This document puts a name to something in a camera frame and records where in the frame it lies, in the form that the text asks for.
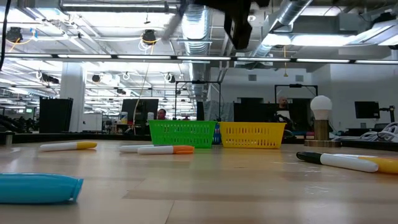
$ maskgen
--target white column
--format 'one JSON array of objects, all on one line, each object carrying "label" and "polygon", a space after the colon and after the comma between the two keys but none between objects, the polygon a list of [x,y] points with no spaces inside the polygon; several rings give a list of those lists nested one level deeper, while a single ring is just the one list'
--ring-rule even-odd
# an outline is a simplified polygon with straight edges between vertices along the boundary
[{"label": "white column", "polygon": [[69,131],[83,131],[85,109],[86,71],[82,63],[64,62],[62,66],[60,98],[73,99]]}]

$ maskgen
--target white globe bulb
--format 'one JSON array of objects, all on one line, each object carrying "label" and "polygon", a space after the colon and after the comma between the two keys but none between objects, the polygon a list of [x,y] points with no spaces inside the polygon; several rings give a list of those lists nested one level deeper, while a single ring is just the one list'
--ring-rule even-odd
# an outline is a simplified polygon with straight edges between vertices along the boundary
[{"label": "white globe bulb", "polygon": [[316,120],[327,120],[331,107],[331,100],[326,96],[317,96],[311,101],[311,110]]}]

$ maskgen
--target ceiling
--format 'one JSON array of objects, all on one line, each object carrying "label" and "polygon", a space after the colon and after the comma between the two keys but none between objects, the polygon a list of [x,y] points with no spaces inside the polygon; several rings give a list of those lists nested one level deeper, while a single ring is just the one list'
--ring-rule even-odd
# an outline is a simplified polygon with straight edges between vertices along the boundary
[{"label": "ceiling", "polygon": [[[168,1],[170,7],[176,5],[174,0]],[[225,45],[226,34],[223,29],[224,14],[220,11],[210,10],[210,36],[208,37],[210,50],[208,55],[235,55],[236,53],[250,54],[261,42],[264,32],[262,31],[264,20],[267,15],[278,11],[280,0],[271,1],[266,9],[258,9],[252,6],[255,19],[250,23],[253,30],[249,45],[245,50],[235,50],[230,42]],[[170,42],[157,41],[150,48],[142,43],[141,35],[145,30],[154,30],[156,38],[163,36],[164,29],[172,13],[147,12],[151,5],[163,4],[164,1],[63,1],[64,4],[135,4],[142,8],[140,12],[121,12],[118,7],[107,7],[98,10],[90,7],[84,11],[66,11],[61,8],[40,7],[35,10],[22,10],[12,7],[8,16],[8,27],[21,27],[23,40],[22,44],[14,45],[7,42],[6,50],[14,53],[31,54],[154,54],[154,55],[185,55],[185,37],[182,28],[179,26],[171,36]],[[314,0],[302,16],[337,16],[342,11],[350,14],[358,12],[378,10],[379,8],[393,6],[396,1],[366,1],[366,5],[361,1],[326,1]],[[4,15],[4,6],[0,7],[0,14]],[[312,47],[287,45],[275,46],[270,51],[273,57],[303,57],[303,58],[385,58],[389,55],[387,46],[378,45],[354,45],[351,47]],[[142,62],[84,62],[87,78],[87,101],[104,100],[109,97],[126,96],[116,93],[115,89],[104,89],[104,86],[119,86],[120,88],[137,88],[130,90],[127,96],[137,97],[140,88],[153,88],[155,90],[142,91],[143,97],[172,98],[173,90],[162,90],[162,88],[173,88],[175,85],[166,81],[165,76],[172,74],[177,80],[191,80],[188,63],[142,63]],[[212,73],[217,72],[218,63],[211,63]],[[289,68],[303,69],[304,73],[311,72],[319,65],[310,63],[291,63]],[[284,68],[285,63],[273,63],[263,68],[279,70]],[[23,91],[13,91],[10,88],[2,88],[4,98],[31,96],[52,96],[59,95],[59,86],[53,85],[52,88],[35,88],[28,86],[45,86],[48,83],[40,81],[37,77],[40,73],[48,74],[62,81],[62,62],[51,60],[15,60],[6,59],[0,73],[0,85],[21,85],[27,86],[20,88]],[[237,85],[241,80],[239,75],[245,70],[230,66],[226,76],[228,83]],[[99,75],[106,82],[95,83],[92,81],[93,75]],[[189,85],[188,90],[182,91],[180,97],[189,100],[192,96]],[[192,103],[189,113],[195,115],[195,100]],[[97,106],[92,103],[86,105],[88,111],[93,111]],[[102,110],[104,113],[116,114],[114,111]]]}]

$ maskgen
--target wooden table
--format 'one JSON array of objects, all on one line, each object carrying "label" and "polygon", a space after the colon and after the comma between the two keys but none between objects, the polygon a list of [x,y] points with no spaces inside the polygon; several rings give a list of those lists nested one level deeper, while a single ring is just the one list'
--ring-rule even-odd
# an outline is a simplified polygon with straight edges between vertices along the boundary
[{"label": "wooden table", "polygon": [[2,224],[398,223],[398,176],[300,162],[297,151],[398,158],[368,149],[198,149],[194,155],[41,152],[39,144],[0,148],[1,172],[85,178],[77,204],[0,205]]}]

